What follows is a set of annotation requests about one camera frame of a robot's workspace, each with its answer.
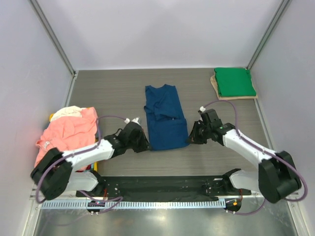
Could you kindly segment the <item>blue Mickey print t-shirt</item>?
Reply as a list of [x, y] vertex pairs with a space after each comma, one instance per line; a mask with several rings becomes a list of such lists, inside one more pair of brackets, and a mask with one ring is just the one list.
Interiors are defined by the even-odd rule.
[[188, 125], [175, 86], [145, 87], [149, 142], [153, 151], [187, 147]]

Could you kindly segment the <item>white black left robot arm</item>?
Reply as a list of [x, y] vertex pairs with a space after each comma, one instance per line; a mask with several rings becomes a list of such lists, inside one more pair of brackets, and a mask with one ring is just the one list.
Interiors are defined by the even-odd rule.
[[47, 201], [71, 191], [100, 196], [106, 189], [106, 181], [95, 170], [79, 170], [92, 163], [123, 155], [128, 149], [135, 153], [152, 149], [142, 126], [136, 120], [95, 144], [69, 151], [60, 151], [56, 147], [50, 149], [31, 172], [31, 178], [37, 186], [36, 201], [44, 202], [40, 200], [40, 195]]

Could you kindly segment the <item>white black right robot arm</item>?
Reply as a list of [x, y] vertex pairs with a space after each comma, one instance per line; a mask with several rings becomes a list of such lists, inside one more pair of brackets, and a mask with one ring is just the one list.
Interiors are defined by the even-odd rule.
[[268, 149], [240, 132], [231, 123], [222, 123], [214, 109], [199, 109], [200, 119], [194, 122], [187, 139], [190, 144], [206, 144], [208, 140], [229, 148], [256, 167], [255, 172], [241, 169], [223, 175], [222, 189], [232, 195], [239, 189], [259, 192], [270, 203], [277, 203], [301, 189], [291, 155]]

